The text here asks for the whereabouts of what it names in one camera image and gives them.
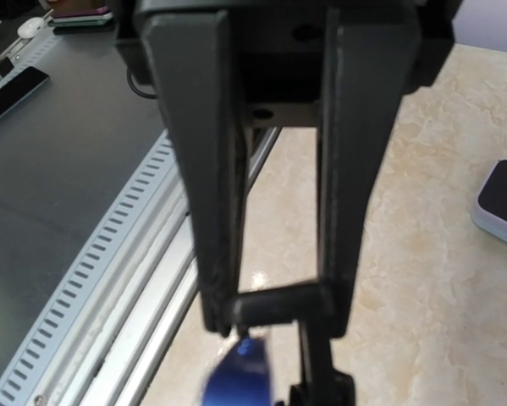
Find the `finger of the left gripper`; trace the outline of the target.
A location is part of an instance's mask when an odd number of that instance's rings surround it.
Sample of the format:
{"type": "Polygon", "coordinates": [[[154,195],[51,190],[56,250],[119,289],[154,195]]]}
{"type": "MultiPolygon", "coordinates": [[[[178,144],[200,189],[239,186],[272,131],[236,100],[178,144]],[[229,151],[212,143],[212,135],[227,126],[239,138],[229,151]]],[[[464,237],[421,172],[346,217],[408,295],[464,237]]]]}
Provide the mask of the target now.
{"type": "Polygon", "coordinates": [[[318,141],[318,271],[328,330],[350,316],[367,207],[418,52],[414,8],[330,8],[318,141]]]}
{"type": "Polygon", "coordinates": [[[155,15],[146,22],[145,49],[189,201],[203,320],[226,337],[247,186],[229,12],[155,15]]]}

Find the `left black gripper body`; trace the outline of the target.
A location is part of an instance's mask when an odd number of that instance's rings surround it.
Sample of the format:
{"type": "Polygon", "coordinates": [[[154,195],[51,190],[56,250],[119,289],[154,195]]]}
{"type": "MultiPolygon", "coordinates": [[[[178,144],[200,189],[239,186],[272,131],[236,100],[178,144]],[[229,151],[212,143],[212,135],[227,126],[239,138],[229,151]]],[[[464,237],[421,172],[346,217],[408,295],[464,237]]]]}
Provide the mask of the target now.
{"type": "Polygon", "coordinates": [[[118,1],[116,45],[166,123],[392,122],[455,43],[451,1],[118,1]]]}

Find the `blue phone black screen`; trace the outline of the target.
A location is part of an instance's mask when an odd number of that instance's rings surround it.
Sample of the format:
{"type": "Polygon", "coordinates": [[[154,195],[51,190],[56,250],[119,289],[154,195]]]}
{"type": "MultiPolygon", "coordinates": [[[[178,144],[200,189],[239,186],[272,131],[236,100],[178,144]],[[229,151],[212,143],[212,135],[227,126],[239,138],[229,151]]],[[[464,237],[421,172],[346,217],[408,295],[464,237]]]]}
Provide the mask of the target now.
{"type": "Polygon", "coordinates": [[[273,405],[267,343],[264,336],[240,338],[208,376],[200,405],[273,405]]]}

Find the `black pole phone stand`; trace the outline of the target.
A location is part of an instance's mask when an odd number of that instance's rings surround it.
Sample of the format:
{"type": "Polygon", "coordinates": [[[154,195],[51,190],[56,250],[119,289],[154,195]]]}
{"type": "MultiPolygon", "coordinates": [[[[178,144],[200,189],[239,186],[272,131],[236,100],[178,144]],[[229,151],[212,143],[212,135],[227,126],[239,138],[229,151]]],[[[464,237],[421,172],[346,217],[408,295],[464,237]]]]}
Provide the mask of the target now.
{"type": "Polygon", "coordinates": [[[356,404],[353,377],[333,366],[335,316],[333,293],[321,283],[238,294],[227,307],[228,321],[242,330],[298,323],[300,383],[289,390],[290,405],[356,404]]]}

